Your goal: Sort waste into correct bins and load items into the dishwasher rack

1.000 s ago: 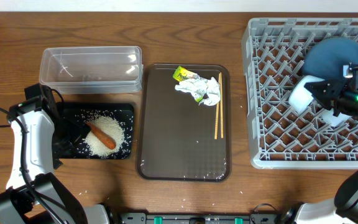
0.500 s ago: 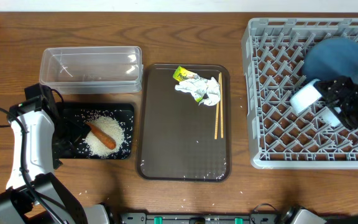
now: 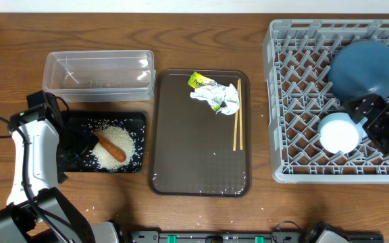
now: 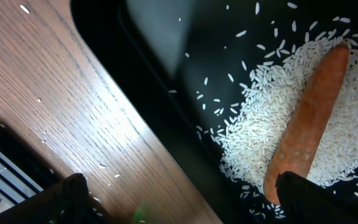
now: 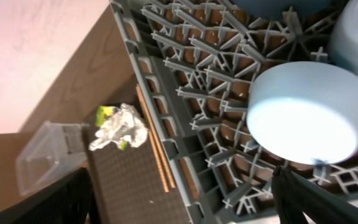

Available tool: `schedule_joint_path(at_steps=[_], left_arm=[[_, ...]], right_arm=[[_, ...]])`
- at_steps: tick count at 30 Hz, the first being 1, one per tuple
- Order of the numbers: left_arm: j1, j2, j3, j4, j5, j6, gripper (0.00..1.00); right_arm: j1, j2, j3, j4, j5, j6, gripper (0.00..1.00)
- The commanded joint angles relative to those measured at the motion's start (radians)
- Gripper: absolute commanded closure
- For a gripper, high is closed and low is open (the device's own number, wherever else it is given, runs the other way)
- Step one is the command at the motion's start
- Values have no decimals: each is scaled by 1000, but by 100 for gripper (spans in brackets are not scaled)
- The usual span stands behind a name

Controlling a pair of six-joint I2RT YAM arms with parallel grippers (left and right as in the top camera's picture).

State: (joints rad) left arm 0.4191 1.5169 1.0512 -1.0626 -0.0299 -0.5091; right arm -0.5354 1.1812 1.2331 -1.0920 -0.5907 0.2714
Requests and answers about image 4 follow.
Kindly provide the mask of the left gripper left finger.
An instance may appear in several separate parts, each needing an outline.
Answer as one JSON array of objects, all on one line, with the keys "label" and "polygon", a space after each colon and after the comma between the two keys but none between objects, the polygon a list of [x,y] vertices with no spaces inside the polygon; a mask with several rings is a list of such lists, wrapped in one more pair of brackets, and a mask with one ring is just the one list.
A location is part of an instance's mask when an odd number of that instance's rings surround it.
[{"label": "left gripper left finger", "polygon": [[81,173],[75,173],[42,192],[0,213],[0,224],[62,223],[83,221],[88,203],[88,186]]}]

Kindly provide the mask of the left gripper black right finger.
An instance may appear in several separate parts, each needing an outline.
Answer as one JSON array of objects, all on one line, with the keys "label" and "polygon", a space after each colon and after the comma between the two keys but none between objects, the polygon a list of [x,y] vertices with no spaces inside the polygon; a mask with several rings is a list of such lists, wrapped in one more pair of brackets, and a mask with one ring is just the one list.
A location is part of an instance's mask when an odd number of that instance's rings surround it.
[{"label": "left gripper black right finger", "polygon": [[348,203],[294,172],[278,174],[275,187],[291,223],[358,223]]}]

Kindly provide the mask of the orange carrot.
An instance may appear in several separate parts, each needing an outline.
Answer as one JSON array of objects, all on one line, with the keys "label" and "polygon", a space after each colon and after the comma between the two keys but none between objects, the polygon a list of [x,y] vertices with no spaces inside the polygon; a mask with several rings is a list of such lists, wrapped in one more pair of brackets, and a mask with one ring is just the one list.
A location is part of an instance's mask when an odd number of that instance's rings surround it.
[{"label": "orange carrot", "polygon": [[276,181],[292,171],[307,177],[319,142],[342,87],[349,61],[348,41],[334,46],[316,66],[268,165],[263,190],[275,205],[280,201]]}]

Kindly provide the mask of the pile of white rice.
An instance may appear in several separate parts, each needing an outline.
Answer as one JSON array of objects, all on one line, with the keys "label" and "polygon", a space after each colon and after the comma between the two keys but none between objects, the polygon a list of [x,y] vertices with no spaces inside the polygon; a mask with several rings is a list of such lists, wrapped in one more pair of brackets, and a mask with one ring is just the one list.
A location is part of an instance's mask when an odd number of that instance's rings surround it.
[{"label": "pile of white rice", "polygon": [[276,36],[272,46],[258,44],[266,55],[244,67],[250,83],[241,84],[242,99],[214,111],[217,116],[229,113],[223,124],[206,130],[223,149],[219,169],[233,182],[244,181],[239,196],[254,200],[250,214],[262,220],[285,218],[280,206],[262,197],[264,175],[307,79],[342,40],[350,42],[349,69],[308,180],[358,202],[358,28],[310,29],[299,44],[282,36]]}]

